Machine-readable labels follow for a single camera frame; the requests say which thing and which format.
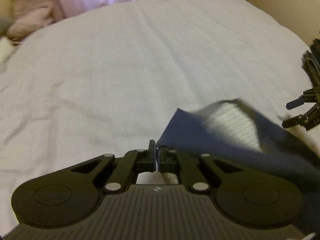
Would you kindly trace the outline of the white bed quilt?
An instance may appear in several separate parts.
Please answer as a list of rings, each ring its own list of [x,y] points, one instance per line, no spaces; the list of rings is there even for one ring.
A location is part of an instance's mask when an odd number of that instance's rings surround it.
[[[240,98],[279,124],[308,45],[244,0],[140,0],[31,34],[1,64],[1,234],[23,182],[158,139],[177,108]]]

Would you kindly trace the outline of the black clothing pile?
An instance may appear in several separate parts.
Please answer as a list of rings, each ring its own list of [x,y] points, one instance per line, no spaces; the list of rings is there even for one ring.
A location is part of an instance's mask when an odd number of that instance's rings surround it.
[[[320,83],[319,73],[319,39],[313,40],[309,50],[307,50],[302,57],[303,69],[309,76],[313,87],[318,87]]]

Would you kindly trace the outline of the mauve crumpled blanket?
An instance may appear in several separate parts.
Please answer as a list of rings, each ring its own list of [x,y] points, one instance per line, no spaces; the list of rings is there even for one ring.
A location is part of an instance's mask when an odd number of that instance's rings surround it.
[[[18,43],[33,32],[66,18],[59,0],[14,0],[14,22],[6,31]]]

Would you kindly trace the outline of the navy blue garment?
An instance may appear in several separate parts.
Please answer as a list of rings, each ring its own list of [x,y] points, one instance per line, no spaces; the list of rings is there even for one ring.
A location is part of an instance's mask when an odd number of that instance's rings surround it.
[[[296,227],[319,233],[318,155],[245,102],[222,100],[196,112],[177,109],[157,147],[212,154],[292,182],[304,197]]]

